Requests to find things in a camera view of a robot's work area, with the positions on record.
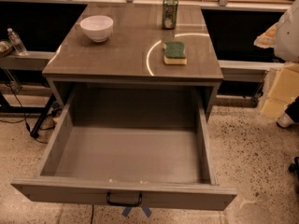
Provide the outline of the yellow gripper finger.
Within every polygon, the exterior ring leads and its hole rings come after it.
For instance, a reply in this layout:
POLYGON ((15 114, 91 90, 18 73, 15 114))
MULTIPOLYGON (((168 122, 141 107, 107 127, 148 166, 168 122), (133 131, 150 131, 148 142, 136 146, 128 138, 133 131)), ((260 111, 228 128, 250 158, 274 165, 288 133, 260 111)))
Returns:
POLYGON ((253 45, 262 49, 273 48, 277 26, 278 25, 275 23, 271 27, 269 27, 264 33, 257 36, 253 42, 253 45))
POLYGON ((277 119, 298 96, 299 64, 286 63, 276 71, 261 114, 268 119, 277 119))

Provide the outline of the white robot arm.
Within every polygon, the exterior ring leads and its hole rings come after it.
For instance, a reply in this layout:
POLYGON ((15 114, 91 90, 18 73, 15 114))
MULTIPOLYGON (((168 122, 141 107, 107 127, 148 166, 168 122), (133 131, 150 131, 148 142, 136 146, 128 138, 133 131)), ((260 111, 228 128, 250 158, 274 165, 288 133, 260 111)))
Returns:
POLYGON ((299 0, 292 3, 277 23, 259 35, 254 45, 273 48, 275 56, 285 62, 276 71, 261 110, 265 117, 276 119, 299 96, 299 0))

